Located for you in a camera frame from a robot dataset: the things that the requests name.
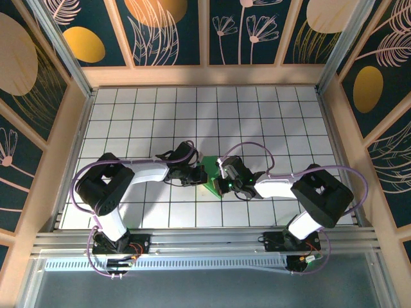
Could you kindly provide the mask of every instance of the grid tile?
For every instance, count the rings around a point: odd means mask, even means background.
[[[311,87],[101,89],[97,98],[77,170],[105,151],[117,157],[152,157],[187,139],[203,155],[215,156],[241,141],[258,142],[275,155],[275,174],[300,171],[312,162],[335,164]],[[238,147],[230,155],[239,155],[253,172],[271,165],[256,146]],[[69,199],[67,204],[61,227],[90,228],[90,217],[78,216]],[[162,182],[132,185],[120,203],[129,228],[284,226],[300,208],[288,198],[247,202],[230,192],[220,200],[204,186]],[[352,219],[346,216],[338,224],[352,224]]]

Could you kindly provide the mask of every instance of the green object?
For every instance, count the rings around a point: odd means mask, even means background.
[[[211,191],[219,200],[221,196],[218,194],[218,191],[214,188],[213,181],[220,175],[216,161],[218,156],[204,156],[200,165],[204,166],[205,172],[208,174],[208,182],[203,184],[205,188]]]

